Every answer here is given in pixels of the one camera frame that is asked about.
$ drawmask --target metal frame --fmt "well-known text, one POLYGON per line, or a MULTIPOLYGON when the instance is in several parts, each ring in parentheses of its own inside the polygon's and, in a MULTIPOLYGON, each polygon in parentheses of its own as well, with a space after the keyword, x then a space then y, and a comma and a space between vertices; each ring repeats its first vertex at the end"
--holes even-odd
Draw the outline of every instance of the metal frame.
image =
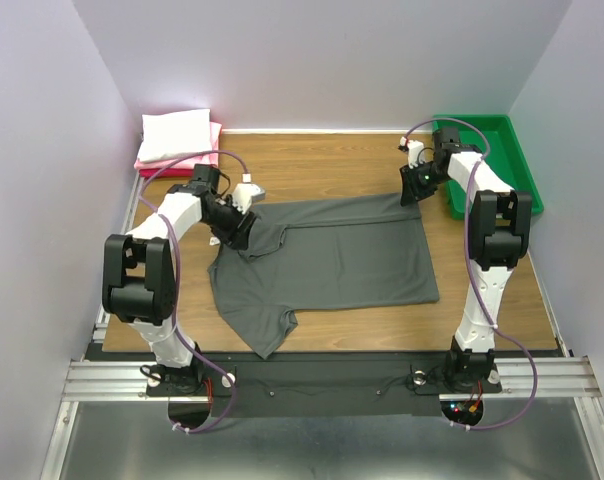
MULTIPOLYGON (((138 195, 143 179, 136 174, 127 206, 121 233, 130 230, 138 204, 138 195)), ((604 480, 604 413, 595 375, 588 359, 568 358, 569 352, 562 340, 559 327, 548 301, 546 288, 534 273, 551 327, 565 358, 537 358, 539 371, 539 397, 574 397, 578 414, 584 428, 591 455, 598 475, 604 480)), ((109 315, 100 306, 95 322, 93 341, 102 343, 109 322, 109 315)), ((485 394, 485 398, 524 398, 530 395, 531 367, 526 359, 496 359, 501 375, 503 392, 485 394)), ((80 402, 114 401, 164 401, 166 397, 146 396, 146 378, 139 372, 142 362, 72 362, 62 395, 62 402, 55 423, 49 450, 42 470, 44 480, 57 480, 62 474, 64 459, 71 441, 75 418, 80 402)), ((457 400, 458 395, 440 395, 441 400, 457 400)), ((179 401, 206 402, 206 397, 173 398, 179 401)))
MULTIPOLYGON (((531 393, 533 377, 526 359, 495 360, 502 383, 501 393, 486 393, 487 399, 526 398, 531 393)), ((133 402, 162 401, 168 397, 147 397, 147 379, 140 373, 145 362, 73 362, 62 393, 63 402, 133 402)), ((589 359, 539 358, 539 398, 596 398, 601 396, 589 359)), ((440 400, 460 400, 464 394, 443 394, 440 400)), ((171 397, 171 400, 206 402, 204 396, 171 397)))

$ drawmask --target screw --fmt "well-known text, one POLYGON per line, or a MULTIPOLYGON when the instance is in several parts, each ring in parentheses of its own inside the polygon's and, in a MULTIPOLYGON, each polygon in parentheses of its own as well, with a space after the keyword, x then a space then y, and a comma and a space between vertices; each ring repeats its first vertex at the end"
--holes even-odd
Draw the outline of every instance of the screw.
POLYGON ((426 384, 426 374, 422 370, 416 370, 413 374, 413 384, 419 387, 426 384))

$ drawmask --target gray t-shirt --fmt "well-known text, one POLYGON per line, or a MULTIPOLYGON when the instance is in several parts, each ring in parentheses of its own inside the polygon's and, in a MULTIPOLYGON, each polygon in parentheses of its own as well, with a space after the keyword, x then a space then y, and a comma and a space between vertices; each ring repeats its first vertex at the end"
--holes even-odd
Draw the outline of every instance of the gray t-shirt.
POLYGON ((295 310, 439 300, 419 207, 401 207, 398 194, 253 212, 249 248, 220 246, 209 276, 218 312, 262 358, 296 327, 295 310))

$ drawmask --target white connector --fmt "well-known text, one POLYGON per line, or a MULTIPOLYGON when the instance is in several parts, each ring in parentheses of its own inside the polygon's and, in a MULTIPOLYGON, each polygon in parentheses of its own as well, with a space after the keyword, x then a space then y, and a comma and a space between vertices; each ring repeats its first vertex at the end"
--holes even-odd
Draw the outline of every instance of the white connector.
POLYGON ((409 140, 408 144, 409 168, 415 168, 424 161, 419 161, 420 152, 424 150, 424 144, 418 140, 409 140))

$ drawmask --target green tray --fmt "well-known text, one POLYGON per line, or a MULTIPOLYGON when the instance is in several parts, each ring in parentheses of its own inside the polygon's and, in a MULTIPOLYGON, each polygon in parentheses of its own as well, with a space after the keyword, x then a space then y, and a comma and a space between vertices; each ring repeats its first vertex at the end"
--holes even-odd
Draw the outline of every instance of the green tray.
MULTIPOLYGON (((511 120, 507 115, 435 115, 437 117, 453 117, 470 123, 484 135, 491 144, 491 155, 486 162, 493 171, 506 183, 516 190, 530 192, 533 196, 533 215, 538 215, 544 210, 538 189, 535 187, 533 177, 526 164, 526 158, 518 137, 515 135, 511 120)), ((460 141, 472 143, 484 151, 484 143, 480 136, 464 125, 453 122, 434 122, 433 129, 441 126, 455 126, 460 130, 460 141)), ((455 182, 445 184, 446 194, 449 198, 451 215, 457 220, 464 219, 464 190, 455 182)))

